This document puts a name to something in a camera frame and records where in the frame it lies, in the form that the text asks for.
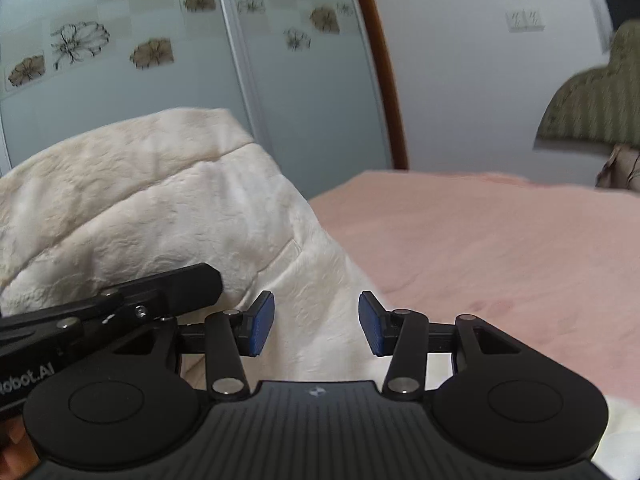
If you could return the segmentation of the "person's left hand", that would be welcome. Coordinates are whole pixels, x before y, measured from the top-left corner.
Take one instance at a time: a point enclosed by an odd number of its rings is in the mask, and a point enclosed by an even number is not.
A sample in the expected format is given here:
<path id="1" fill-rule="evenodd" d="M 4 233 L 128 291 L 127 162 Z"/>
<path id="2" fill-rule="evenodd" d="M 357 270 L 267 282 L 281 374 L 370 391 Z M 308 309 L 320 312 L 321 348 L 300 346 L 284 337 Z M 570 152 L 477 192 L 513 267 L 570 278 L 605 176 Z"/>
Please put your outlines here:
<path id="1" fill-rule="evenodd" d="M 39 464 L 21 416 L 1 423 L 1 480 L 21 479 Z"/>

